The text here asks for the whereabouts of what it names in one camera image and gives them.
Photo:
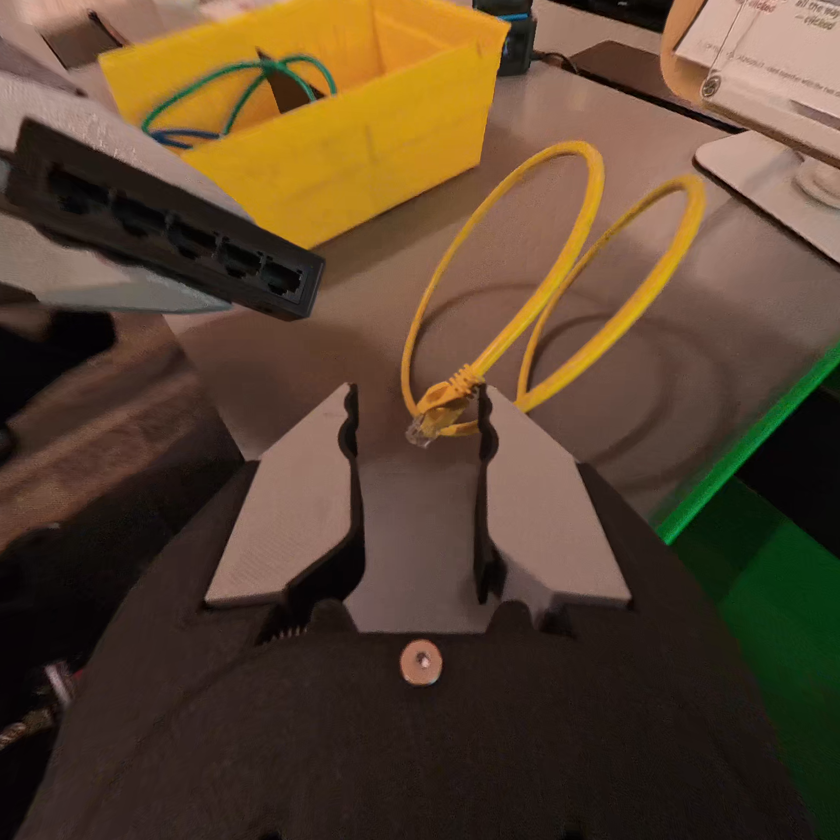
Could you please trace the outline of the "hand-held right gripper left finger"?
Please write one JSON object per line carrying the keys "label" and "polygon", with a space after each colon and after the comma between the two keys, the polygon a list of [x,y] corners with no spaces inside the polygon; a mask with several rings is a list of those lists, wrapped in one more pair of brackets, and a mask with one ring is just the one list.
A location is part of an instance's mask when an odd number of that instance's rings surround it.
{"label": "hand-held right gripper left finger", "polygon": [[341,384],[259,457],[209,607],[346,598],[364,573],[358,387]]}

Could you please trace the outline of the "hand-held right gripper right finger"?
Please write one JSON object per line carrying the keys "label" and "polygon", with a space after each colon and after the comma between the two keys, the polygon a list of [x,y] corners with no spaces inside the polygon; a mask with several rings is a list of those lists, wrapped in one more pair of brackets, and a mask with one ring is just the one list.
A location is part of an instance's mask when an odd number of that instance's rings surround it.
{"label": "hand-held right gripper right finger", "polygon": [[479,604],[632,601],[575,458],[499,391],[478,393],[473,577]]}

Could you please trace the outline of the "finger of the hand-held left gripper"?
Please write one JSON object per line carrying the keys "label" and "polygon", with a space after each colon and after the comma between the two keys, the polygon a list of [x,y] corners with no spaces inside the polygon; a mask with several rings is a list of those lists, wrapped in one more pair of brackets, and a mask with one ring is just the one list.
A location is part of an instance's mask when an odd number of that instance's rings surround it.
{"label": "finger of the hand-held left gripper", "polygon": [[233,305],[149,269],[58,245],[30,224],[1,216],[1,305],[95,312],[194,314]]}
{"label": "finger of the hand-held left gripper", "polygon": [[26,119],[249,219],[246,211],[207,176],[100,103],[2,72],[2,152],[15,152]]}

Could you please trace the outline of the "black network switch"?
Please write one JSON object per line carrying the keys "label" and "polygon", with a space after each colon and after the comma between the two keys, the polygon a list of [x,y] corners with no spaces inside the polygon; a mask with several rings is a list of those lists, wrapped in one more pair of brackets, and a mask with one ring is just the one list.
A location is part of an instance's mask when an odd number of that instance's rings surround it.
{"label": "black network switch", "polygon": [[283,321],[312,314],[322,257],[33,118],[18,132],[4,194],[59,245]]}

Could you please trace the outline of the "green plastic bin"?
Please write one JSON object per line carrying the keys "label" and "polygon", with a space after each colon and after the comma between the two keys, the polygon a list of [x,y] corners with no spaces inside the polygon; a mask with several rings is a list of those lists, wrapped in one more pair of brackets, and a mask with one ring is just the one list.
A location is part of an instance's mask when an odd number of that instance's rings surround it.
{"label": "green plastic bin", "polygon": [[653,519],[735,636],[819,838],[838,838],[838,344]]}

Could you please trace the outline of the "yellow plastic bin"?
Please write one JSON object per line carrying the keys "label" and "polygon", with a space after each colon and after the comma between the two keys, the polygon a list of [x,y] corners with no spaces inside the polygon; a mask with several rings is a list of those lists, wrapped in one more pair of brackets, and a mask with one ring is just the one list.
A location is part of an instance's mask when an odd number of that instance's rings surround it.
{"label": "yellow plastic bin", "polygon": [[508,24],[433,1],[264,6],[115,49],[99,59],[123,120],[140,127],[200,78],[263,52],[324,98],[280,114],[260,85],[230,133],[174,154],[258,226],[321,245],[477,167]]}

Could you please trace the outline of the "white stand base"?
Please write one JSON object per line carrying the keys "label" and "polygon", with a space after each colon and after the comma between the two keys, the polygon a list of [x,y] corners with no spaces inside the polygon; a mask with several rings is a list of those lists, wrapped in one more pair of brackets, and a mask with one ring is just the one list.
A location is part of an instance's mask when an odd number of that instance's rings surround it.
{"label": "white stand base", "polygon": [[699,147],[702,171],[839,263],[839,168],[756,132]]}

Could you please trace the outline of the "small black device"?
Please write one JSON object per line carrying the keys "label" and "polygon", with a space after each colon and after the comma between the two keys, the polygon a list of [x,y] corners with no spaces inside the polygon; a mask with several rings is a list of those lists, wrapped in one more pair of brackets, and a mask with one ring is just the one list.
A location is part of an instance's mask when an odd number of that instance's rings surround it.
{"label": "small black device", "polygon": [[472,1],[472,8],[508,24],[502,46],[498,77],[524,75],[530,68],[537,18],[532,13],[533,1]]}

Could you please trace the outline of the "wooden display board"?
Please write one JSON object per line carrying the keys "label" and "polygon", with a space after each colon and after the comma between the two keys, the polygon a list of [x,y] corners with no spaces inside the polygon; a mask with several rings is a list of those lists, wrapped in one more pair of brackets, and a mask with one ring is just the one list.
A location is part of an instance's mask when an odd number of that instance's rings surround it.
{"label": "wooden display board", "polygon": [[827,164],[839,164],[838,119],[676,56],[676,42],[687,31],[702,3],[672,3],[659,48],[660,69],[668,88],[688,102],[802,154]]}

